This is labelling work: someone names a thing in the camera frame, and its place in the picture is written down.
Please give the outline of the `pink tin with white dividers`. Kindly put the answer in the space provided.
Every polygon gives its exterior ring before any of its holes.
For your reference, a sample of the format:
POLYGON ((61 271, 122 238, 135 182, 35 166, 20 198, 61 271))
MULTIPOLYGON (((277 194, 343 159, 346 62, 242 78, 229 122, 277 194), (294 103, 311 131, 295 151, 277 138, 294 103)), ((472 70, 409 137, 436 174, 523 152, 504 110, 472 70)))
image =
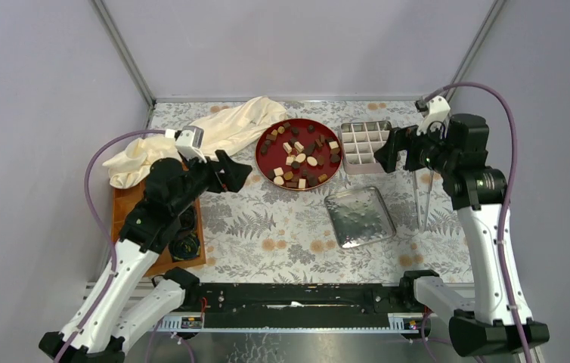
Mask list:
POLYGON ((384 173, 374 158, 387 141, 392 125, 389 121, 343 123, 339 138, 342 143, 343 168, 348 175, 384 173))

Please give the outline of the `wooden compartment tray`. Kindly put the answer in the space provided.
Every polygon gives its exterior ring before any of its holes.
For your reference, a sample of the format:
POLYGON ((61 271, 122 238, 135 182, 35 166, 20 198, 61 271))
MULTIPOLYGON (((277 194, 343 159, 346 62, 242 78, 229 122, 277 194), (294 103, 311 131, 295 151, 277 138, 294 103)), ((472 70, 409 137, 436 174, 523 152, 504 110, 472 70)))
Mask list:
MULTIPOLYGON (((122 229, 126 216, 134 209, 135 205, 142 199, 145 187, 145 180, 140 184, 129 189, 113 189, 113 208, 111 233, 113 242, 118 240, 120 230, 122 229)), ((196 259, 188 261, 173 262, 169 255, 168 245, 161 252, 160 257, 145 272, 145 278, 152 278, 156 275, 162 275, 168 270, 179 268, 200 268, 206 264, 206 246, 203 233, 203 219, 200 212, 200 201, 195 200, 192 206, 195 207, 197 214, 197 236, 200 239, 200 256, 196 259)))

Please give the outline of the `cream cloth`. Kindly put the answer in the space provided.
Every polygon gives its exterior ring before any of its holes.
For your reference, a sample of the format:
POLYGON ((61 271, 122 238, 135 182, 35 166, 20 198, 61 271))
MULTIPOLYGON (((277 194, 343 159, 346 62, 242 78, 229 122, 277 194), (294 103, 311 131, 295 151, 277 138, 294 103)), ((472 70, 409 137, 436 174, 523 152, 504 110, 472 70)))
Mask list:
POLYGON ((163 158, 183 160, 185 157, 208 157, 217 160, 215 152, 223 150, 231 156, 256 141, 270 126, 286 119, 286 108, 267 97, 193 121, 184 130, 198 150, 181 151, 168 132, 136 138, 124 150, 103 162, 109 184, 115 189, 129 189, 140 184, 151 165, 163 158))

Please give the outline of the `silver tin lid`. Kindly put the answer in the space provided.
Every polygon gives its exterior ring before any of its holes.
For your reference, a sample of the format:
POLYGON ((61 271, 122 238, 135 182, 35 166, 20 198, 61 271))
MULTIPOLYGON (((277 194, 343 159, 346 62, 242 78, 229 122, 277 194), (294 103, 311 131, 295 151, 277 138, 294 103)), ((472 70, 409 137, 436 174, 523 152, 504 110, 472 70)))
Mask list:
POLYGON ((397 234, 383 196, 374 186, 324 198, 339 247, 351 249, 389 241, 397 234))

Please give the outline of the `floral table mat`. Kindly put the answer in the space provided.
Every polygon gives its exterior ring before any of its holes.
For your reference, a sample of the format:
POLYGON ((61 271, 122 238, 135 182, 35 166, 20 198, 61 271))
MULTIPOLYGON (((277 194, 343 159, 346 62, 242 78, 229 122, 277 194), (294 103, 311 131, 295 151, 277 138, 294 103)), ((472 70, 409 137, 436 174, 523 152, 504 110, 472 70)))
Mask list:
POLYGON ((204 282, 395 283, 407 270, 432 269, 448 283, 469 283, 467 242, 441 178, 348 175, 297 192, 270 183, 254 169, 238 194, 200 200, 206 264, 192 268, 204 282), (343 249, 324 206, 340 191, 374 186, 397 234, 389 241, 343 249))

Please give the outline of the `red round tray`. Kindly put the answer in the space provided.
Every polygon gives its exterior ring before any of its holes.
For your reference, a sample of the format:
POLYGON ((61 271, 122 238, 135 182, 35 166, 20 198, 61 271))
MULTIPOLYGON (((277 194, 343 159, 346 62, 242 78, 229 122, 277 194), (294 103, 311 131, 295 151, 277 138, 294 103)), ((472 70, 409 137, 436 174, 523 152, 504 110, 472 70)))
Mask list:
POLYGON ((325 185, 342 164, 342 142, 328 126, 311 119, 286 119, 259 137, 258 171, 273 185, 309 191, 325 185))

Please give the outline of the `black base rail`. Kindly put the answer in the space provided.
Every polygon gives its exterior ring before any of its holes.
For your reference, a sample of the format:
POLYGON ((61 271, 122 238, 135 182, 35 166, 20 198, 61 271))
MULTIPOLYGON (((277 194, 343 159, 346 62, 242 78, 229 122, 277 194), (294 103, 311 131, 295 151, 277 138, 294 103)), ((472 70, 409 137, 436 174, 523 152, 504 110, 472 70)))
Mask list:
POLYGON ((397 284, 200 283, 177 311, 211 331, 412 333, 426 308, 397 284))

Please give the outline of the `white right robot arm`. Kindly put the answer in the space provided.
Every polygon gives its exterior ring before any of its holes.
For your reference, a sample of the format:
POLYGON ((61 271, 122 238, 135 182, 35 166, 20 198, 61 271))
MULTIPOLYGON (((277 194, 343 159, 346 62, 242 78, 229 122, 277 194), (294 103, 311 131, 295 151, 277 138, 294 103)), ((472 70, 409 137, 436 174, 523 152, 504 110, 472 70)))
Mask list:
POLYGON ((432 122, 393 128, 375 152, 385 172, 396 168, 438 173, 463 228, 474 279, 474 299, 464 299, 433 271, 407 272, 398 291, 402 308, 422 306, 448 326, 455 352, 463 357, 516 354, 548 342, 549 328, 534 320, 520 287, 510 242, 508 182, 487 165, 489 128, 484 118, 457 114, 448 124, 432 122))

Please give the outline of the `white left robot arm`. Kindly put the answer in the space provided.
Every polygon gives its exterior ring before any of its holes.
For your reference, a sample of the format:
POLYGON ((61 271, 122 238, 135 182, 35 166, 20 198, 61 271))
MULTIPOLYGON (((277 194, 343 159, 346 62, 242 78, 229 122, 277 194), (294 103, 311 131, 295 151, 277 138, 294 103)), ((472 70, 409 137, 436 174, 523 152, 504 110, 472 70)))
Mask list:
POLYGON ((47 332, 39 349, 55 362, 122 362, 133 345, 173 309, 199 300, 198 279, 174 268, 131 309, 125 304, 138 282, 181 229, 180 216, 205 192, 239 192, 252 171, 223 150, 215 161, 154 162, 143 198, 126 216, 113 256, 79 311, 61 330, 47 332))

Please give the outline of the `black paper cup liners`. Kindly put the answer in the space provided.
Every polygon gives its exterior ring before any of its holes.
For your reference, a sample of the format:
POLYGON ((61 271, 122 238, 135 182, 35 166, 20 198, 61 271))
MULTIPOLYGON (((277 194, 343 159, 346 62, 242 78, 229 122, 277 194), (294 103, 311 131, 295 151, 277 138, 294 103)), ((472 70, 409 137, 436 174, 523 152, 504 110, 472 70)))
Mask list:
POLYGON ((168 245, 173 262, 188 261, 200 256, 200 239, 197 236, 195 207, 185 210, 179 218, 181 227, 168 245))

